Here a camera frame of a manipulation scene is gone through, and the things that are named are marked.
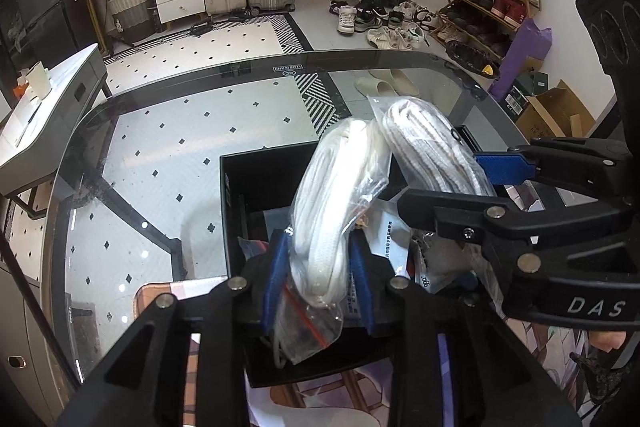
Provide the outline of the person's right hand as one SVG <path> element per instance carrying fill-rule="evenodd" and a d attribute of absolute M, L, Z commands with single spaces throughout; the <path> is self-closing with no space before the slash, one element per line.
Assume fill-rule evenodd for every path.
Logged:
<path fill-rule="evenodd" d="M 626 341 L 625 332 L 597 332 L 588 334 L 590 346 L 603 352 L 620 349 Z"/>

